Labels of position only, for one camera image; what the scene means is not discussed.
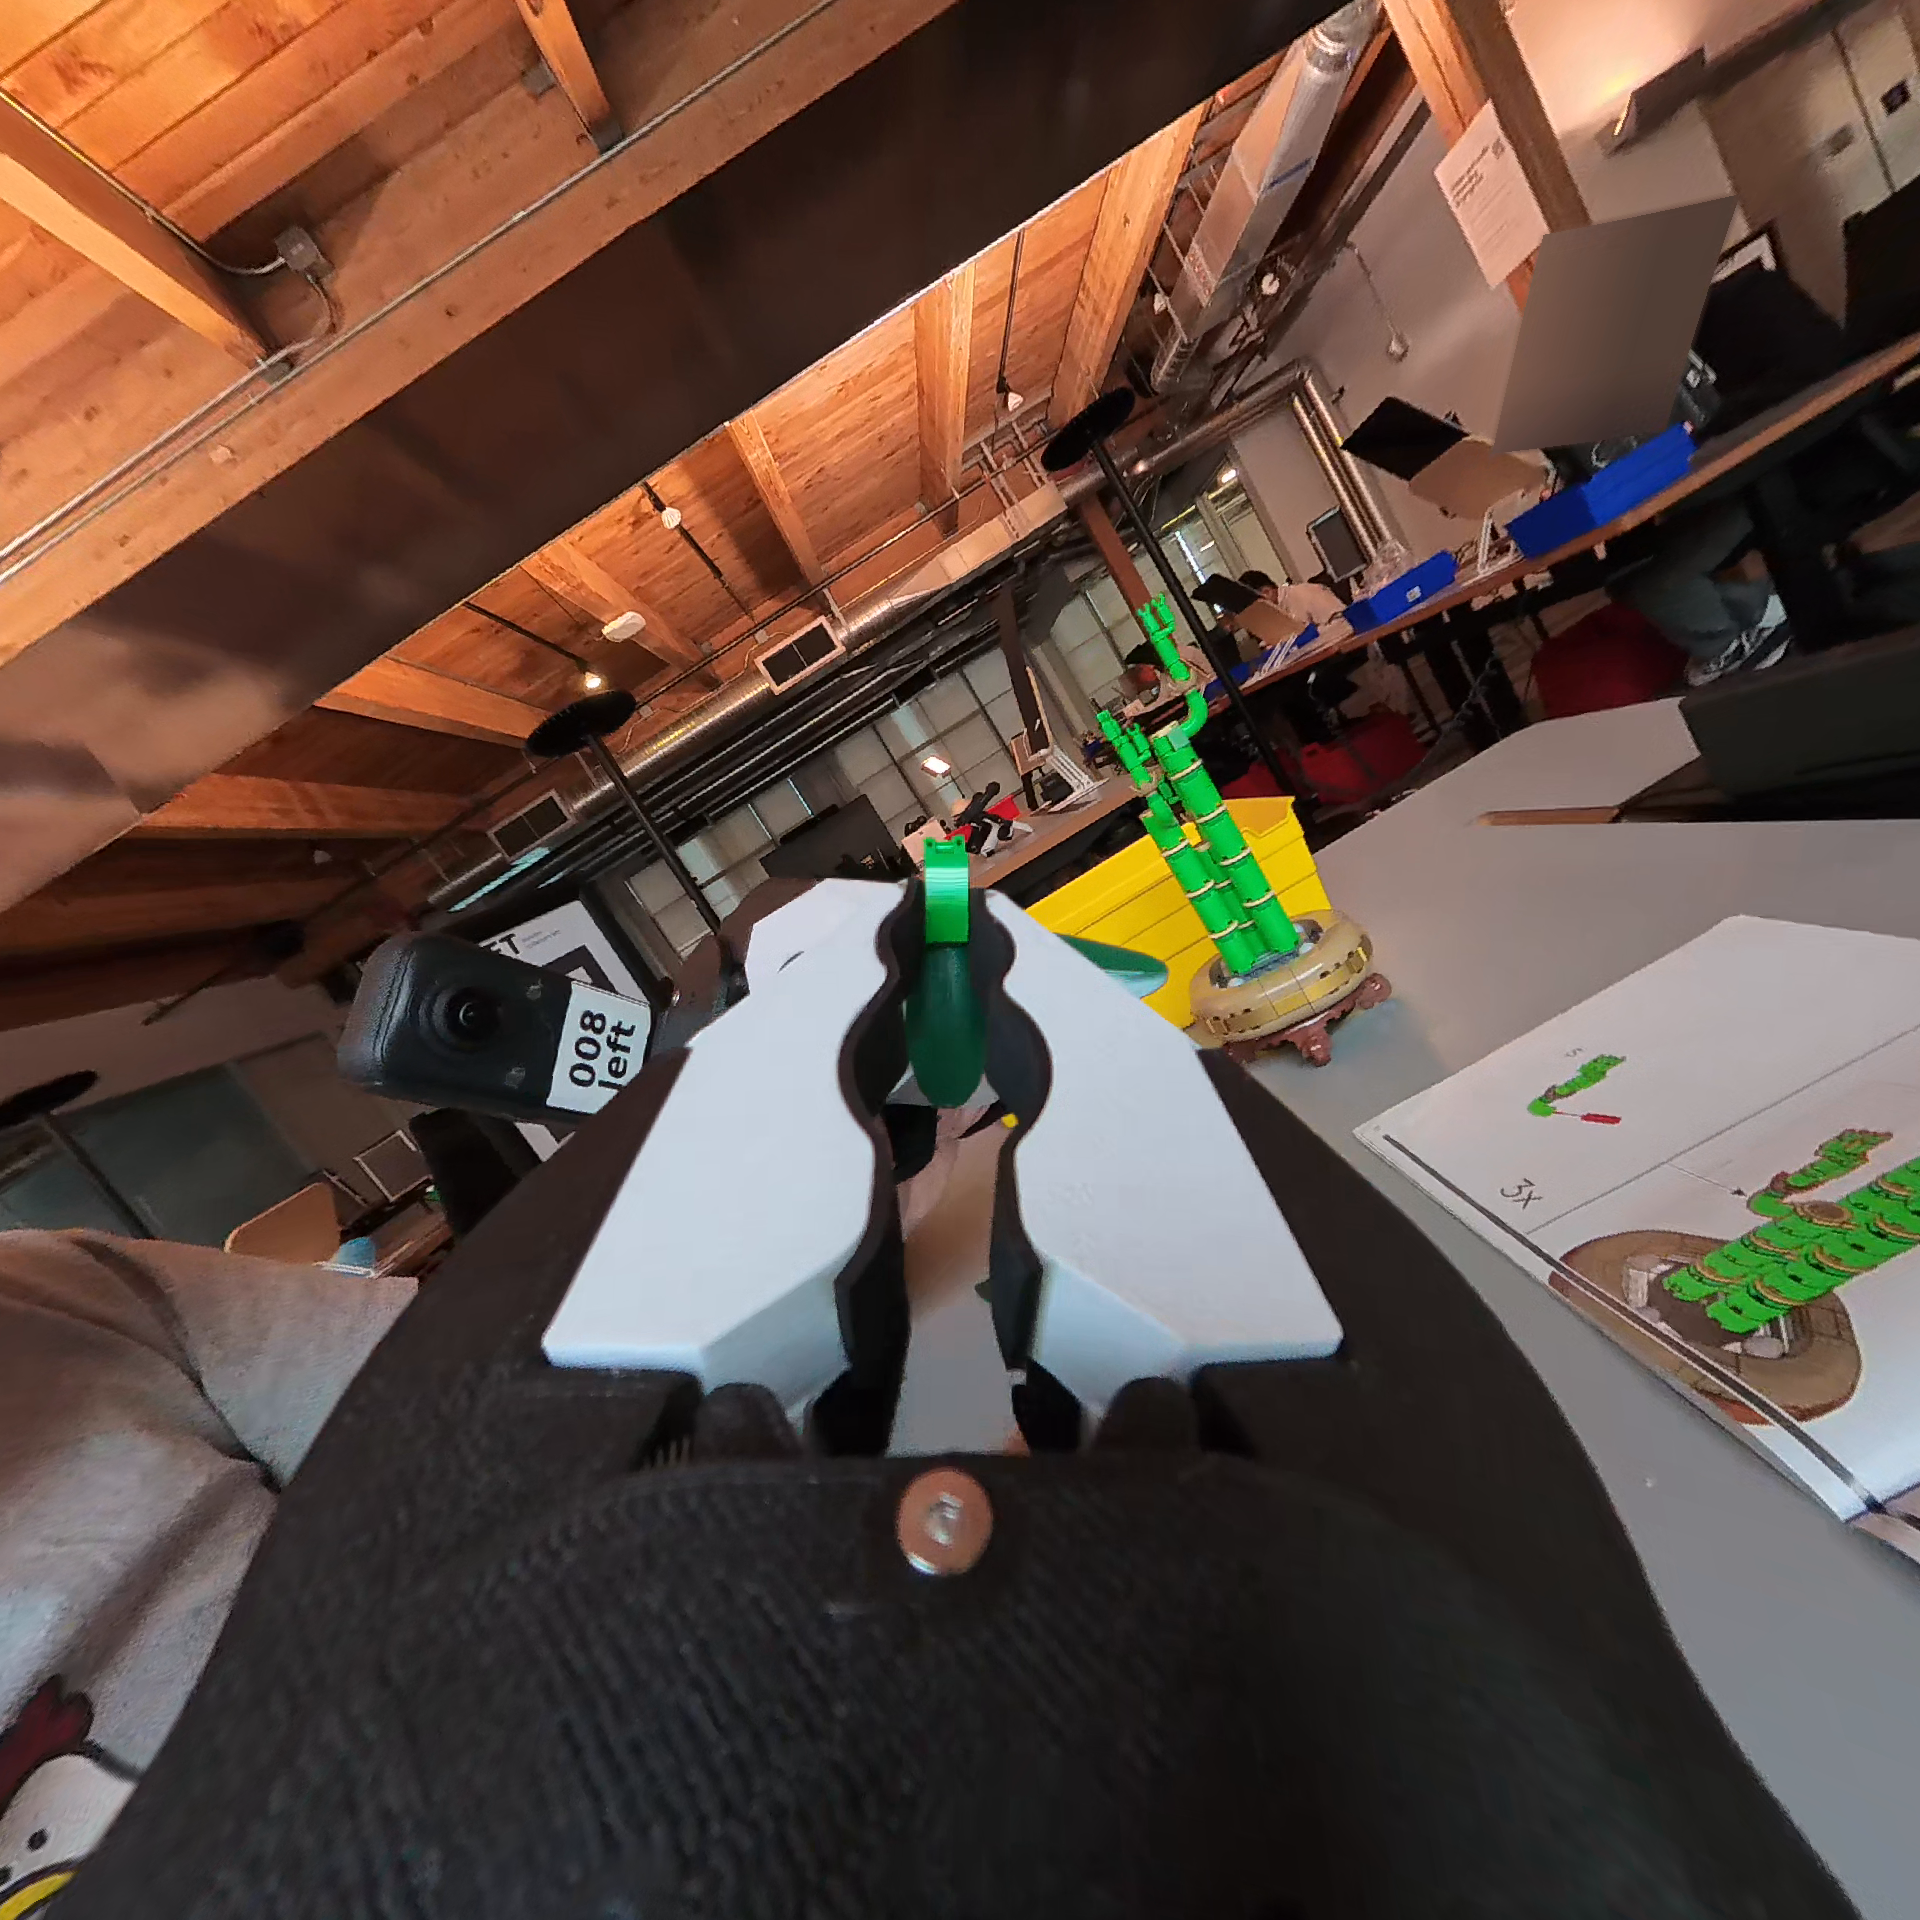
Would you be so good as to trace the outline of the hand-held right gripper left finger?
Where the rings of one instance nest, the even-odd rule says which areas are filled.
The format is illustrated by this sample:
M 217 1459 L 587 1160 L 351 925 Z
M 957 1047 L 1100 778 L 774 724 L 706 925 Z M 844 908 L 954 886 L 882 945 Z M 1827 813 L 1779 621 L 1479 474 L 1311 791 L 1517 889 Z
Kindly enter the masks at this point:
M 886 1450 L 907 1299 L 895 1150 L 897 937 L 922 897 L 835 880 L 836 918 L 678 1061 L 544 1354 L 767 1389 L 826 1450 Z

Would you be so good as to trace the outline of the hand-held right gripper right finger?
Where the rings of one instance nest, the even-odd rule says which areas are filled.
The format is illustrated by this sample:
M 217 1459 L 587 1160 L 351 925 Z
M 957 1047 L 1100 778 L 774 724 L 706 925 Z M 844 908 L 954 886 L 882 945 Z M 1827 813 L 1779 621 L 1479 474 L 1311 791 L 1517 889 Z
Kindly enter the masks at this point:
M 1128 1385 L 1322 1362 L 1342 1321 L 1198 1051 L 1026 910 L 975 925 L 1006 1108 L 988 1308 L 1034 1452 L 1075 1452 Z

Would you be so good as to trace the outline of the dark green lego leaf piece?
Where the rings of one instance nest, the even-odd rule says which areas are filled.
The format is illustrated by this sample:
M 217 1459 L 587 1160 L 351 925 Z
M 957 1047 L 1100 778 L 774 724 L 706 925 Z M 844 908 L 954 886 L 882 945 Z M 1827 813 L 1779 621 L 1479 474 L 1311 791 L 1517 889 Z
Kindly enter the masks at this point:
M 1138 1000 L 1169 982 L 1168 961 L 1066 935 L 1068 948 Z M 973 1104 L 988 1077 L 988 1017 L 975 971 L 973 942 L 930 942 L 922 973 L 903 1003 L 907 1066 L 925 1103 L 944 1113 Z

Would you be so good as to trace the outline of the green lego bamboo model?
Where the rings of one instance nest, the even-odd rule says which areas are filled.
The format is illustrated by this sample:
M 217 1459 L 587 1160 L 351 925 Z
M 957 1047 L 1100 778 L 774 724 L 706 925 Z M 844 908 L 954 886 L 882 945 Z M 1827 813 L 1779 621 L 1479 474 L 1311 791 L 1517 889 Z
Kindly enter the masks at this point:
M 1146 724 L 1113 711 L 1097 727 L 1142 796 L 1142 820 L 1186 892 L 1215 958 L 1190 982 L 1197 1042 L 1248 1065 L 1292 1051 L 1306 1066 L 1332 1061 L 1334 1029 L 1390 996 L 1371 935 L 1338 908 L 1295 918 L 1258 851 L 1197 751 L 1208 724 L 1206 683 L 1181 652 L 1165 593 L 1137 621 L 1179 711 Z

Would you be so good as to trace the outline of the lego instruction booklet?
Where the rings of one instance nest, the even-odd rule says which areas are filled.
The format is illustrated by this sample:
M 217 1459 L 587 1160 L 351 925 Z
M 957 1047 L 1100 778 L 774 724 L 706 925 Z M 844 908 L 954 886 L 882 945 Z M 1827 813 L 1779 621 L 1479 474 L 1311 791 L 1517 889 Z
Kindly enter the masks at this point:
M 1914 938 L 1728 918 L 1358 1139 L 1916 1560 L 1916 1023 Z

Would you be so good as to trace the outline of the yellow plastic bin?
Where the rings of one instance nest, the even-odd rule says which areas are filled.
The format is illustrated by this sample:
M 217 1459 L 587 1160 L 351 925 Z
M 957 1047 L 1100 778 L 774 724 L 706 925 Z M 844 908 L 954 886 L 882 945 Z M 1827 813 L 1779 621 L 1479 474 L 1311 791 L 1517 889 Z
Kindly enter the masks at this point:
M 1227 808 L 1287 914 L 1299 918 L 1329 911 L 1330 897 L 1295 815 L 1295 800 L 1229 797 Z M 1172 1027 L 1190 1029 L 1190 985 L 1195 974 L 1217 958 L 1217 948 L 1150 835 L 1141 835 L 1026 911 L 1062 937 L 1163 961 L 1168 984 L 1147 996 L 1147 1006 Z

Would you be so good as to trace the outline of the red beanbag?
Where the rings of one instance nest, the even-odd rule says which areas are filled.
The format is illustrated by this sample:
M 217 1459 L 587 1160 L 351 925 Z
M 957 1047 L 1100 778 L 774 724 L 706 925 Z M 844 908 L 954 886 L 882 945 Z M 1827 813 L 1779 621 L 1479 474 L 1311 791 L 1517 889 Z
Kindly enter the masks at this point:
M 1356 800 L 1409 778 L 1425 761 L 1426 743 L 1404 714 L 1376 711 L 1347 724 L 1329 745 L 1315 747 L 1313 789 L 1329 800 Z
M 1646 704 L 1683 683 L 1688 656 L 1633 607 L 1604 606 L 1551 634 L 1533 656 L 1546 718 Z

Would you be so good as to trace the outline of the grey printed sweatshirt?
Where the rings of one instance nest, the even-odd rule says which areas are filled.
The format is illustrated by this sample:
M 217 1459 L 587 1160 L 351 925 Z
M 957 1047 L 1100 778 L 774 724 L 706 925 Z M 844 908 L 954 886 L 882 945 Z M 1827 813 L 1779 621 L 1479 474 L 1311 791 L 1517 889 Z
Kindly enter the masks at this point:
M 407 1274 L 3 1234 L 3 1913 L 37 1915 L 200 1684 Z

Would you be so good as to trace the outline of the blue plastic bin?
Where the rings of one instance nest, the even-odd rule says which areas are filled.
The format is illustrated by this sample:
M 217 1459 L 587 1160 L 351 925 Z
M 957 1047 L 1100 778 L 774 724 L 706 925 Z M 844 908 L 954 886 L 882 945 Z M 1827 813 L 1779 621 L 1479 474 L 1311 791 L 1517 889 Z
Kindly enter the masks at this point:
M 1415 563 L 1379 587 L 1359 595 L 1347 611 L 1349 626 L 1356 634 L 1376 632 L 1379 626 L 1428 606 L 1438 595 L 1451 591 L 1455 581 L 1455 555 L 1447 550 L 1435 552 L 1425 563 Z
M 1508 526 L 1527 558 L 1588 540 L 1609 524 L 1679 486 L 1693 470 L 1693 429 L 1685 421 L 1622 454 L 1591 478 L 1549 493 Z

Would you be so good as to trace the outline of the wooden work table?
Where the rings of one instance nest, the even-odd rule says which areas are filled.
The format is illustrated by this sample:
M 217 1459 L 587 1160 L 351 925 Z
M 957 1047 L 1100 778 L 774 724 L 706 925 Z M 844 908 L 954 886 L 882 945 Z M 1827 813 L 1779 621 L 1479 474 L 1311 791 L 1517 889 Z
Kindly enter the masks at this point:
M 1658 470 L 1654 477 L 1667 486 L 1658 492 L 1641 492 L 1622 499 L 1618 515 L 1595 524 L 1567 524 L 1563 538 L 1551 546 L 1521 550 L 1500 566 L 1474 580 L 1455 580 L 1445 591 L 1409 601 L 1392 619 L 1373 631 L 1356 631 L 1347 638 L 1319 638 L 1313 647 L 1291 641 L 1261 669 L 1251 669 L 1232 683 L 1211 683 L 1208 695 L 1215 708 L 1225 704 L 1227 691 L 1251 694 L 1257 687 L 1276 683 L 1286 678 L 1306 675 L 1325 660 L 1379 647 L 1426 626 L 1433 619 L 1479 612 L 1508 591 L 1521 591 L 1524 581 L 1555 574 L 1567 566 L 1586 566 L 1590 555 L 1618 552 L 1641 528 L 1661 519 L 1707 505 L 1719 493 L 1747 493 L 1760 486 L 1765 472 L 1777 467 L 1812 445 L 1853 425 L 1864 407 L 1878 405 L 1895 390 L 1916 382 L 1918 336 L 1878 349 L 1850 365 L 1844 372 L 1788 396 L 1762 415 L 1747 421 L 1733 433 L 1719 437 L 1703 448 L 1688 445 L 1688 467 Z

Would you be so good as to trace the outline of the white paper notice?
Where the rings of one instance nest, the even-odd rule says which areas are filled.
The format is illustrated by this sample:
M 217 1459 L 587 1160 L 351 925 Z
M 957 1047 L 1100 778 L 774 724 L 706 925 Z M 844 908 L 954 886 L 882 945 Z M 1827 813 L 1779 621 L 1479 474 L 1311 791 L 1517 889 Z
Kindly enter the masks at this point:
M 1489 286 L 1512 281 L 1549 235 L 1549 220 L 1493 100 L 1438 162 L 1435 184 Z

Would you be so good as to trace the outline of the silver ventilation duct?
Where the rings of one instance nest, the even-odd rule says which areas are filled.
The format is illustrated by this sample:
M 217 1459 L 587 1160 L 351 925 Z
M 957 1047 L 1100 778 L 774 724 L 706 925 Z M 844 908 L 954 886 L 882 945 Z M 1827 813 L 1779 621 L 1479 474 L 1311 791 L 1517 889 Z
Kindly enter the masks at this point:
M 1245 292 L 1325 145 L 1377 22 L 1379 2 L 1347 4 L 1319 20 L 1287 50 L 1241 128 L 1169 296 L 1181 359 Z

